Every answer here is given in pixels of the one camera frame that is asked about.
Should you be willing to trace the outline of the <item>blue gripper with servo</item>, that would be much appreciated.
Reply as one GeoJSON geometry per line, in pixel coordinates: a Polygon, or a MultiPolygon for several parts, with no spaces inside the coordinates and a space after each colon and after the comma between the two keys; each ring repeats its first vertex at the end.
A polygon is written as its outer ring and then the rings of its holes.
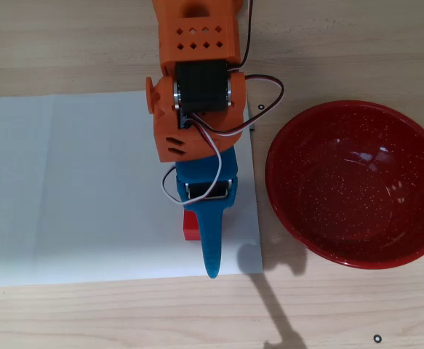
{"type": "MultiPolygon", "coordinates": [[[[222,167],[210,194],[185,205],[193,212],[199,226],[201,248],[207,275],[216,278],[222,254],[223,212],[234,205],[238,188],[238,164],[234,147],[222,152],[222,167]]],[[[218,157],[176,163],[177,191],[181,201],[203,195],[212,184],[218,169],[218,157]]]]}

